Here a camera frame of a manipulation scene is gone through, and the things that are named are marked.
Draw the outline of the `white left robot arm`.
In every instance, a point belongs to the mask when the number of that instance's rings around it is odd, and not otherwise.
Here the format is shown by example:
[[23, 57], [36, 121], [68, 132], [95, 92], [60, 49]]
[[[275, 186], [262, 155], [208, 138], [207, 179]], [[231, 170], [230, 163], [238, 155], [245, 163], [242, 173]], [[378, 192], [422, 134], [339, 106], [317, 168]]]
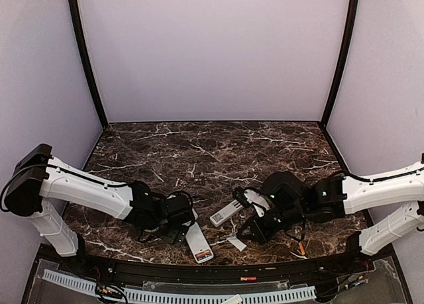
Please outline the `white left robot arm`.
[[93, 259], [83, 252], [83, 238], [67, 226], [52, 199], [101, 211], [176, 244], [194, 225], [197, 215], [190, 194], [176, 191], [165, 196], [143, 181], [119, 183], [93, 176], [51, 151], [51, 146], [39, 144], [17, 163], [1, 191], [1, 210], [28, 219], [79, 275], [93, 270]]

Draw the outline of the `slim white remote with QR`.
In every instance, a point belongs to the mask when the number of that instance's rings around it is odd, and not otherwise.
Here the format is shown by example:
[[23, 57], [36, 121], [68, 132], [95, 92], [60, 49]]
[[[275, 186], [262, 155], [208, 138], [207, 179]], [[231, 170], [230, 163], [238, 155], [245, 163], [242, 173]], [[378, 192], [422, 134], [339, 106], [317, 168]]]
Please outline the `slim white remote with QR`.
[[231, 203], [211, 215], [209, 220], [215, 227], [219, 227], [242, 209], [243, 206], [237, 200], [233, 200]]

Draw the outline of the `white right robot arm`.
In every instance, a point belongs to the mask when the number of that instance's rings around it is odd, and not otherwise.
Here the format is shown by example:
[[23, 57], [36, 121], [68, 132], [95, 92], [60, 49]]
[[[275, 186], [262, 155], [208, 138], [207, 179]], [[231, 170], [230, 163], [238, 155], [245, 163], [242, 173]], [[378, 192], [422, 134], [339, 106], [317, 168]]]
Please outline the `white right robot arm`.
[[237, 187], [233, 197], [244, 208], [256, 210], [238, 230], [237, 238], [259, 244], [297, 223], [327, 223], [365, 209], [401, 203], [380, 222], [347, 238], [338, 267], [351, 274], [362, 265], [364, 254], [377, 254], [423, 223], [423, 161], [371, 176], [336, 172], [312, 186], [289, 171], [274, 172], [260, 189]]

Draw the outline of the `white remote back side up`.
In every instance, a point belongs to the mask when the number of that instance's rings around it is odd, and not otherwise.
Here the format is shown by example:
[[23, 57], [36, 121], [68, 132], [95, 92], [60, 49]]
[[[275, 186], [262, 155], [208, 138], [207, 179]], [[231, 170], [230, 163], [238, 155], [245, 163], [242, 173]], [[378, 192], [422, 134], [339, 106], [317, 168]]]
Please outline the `white remote back side up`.
[[[204, 262], [210, 261], [214, 257], [214, 253], [208, 244], [205, 236], [203, 235], [200, 226], [197, 223], [194, 223], [188, 230], [186, 241], [189, 246], [189, 249], [191, 250], [191, 253], [193, 254], [193, 257], [195, 261], [198, 264], [202, 264]], [[196, 258], [195, 255], [199, 252], [210, 250], [211, 254], [208, 257], [204, 258]]]

